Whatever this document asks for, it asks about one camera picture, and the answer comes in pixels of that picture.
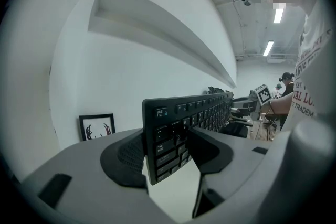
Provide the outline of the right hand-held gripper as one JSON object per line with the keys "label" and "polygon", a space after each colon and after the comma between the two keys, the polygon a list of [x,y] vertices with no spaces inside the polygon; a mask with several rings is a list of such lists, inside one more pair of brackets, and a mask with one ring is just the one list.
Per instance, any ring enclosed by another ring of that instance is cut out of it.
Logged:
{"label": "right hand-held gripper", "polygon": [[244,115],[249,115],[252,120],[259,120],[261,107],[271,100],[272,95],[265,84],[250,90],[249,96],[232,100],[232,108],[237,110],[231,109],[229,122],[252,126],[252,121],[244,118]]}

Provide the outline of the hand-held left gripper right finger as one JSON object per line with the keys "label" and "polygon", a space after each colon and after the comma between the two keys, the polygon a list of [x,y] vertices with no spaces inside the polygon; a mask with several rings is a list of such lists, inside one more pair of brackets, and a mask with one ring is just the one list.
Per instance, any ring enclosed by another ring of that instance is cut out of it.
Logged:
{"label": "hand-held left gripper right finger", "polygon": [[190,128],[187,147],[200,172],[192,217],[226,202],[247,181],[271,143]]}

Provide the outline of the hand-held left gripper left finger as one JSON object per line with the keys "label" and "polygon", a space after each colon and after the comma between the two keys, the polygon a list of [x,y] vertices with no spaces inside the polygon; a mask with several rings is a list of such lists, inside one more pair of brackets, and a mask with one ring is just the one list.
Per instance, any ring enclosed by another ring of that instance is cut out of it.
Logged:
{"label": "hand-held left gripper left finger", "polygon": [[22,183],[29,203],[52,223],[172,223],[148,194],[143,131],[74,144]]}

